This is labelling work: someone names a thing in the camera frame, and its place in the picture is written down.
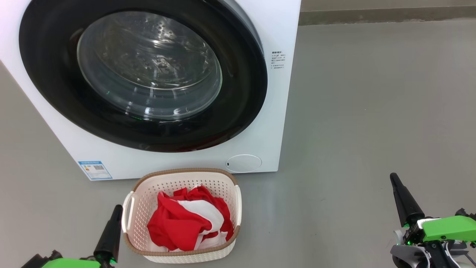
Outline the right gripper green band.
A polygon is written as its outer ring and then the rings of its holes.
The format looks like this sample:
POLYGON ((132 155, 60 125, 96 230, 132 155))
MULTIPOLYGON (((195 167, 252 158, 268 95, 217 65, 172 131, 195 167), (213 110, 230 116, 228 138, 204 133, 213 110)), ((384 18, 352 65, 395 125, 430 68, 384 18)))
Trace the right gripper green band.
POLYGON ((390 253, 397 268, 474 268, 468 247, 475 248, 475 214, 463 208, 452 217, 425 217, 422 209, 396 173, 390 182, 401 229, 390 253))

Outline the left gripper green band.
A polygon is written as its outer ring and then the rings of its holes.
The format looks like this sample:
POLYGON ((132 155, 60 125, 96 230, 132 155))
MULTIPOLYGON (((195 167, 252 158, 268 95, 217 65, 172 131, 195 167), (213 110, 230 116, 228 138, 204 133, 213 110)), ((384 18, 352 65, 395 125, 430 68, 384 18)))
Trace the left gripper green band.
POLYGON ((100 236, 93 256, 64 258, 58 251, 50 256, 34 255, 23 268, 113 268, 118 261, 123 206, 116 205, 100 236))

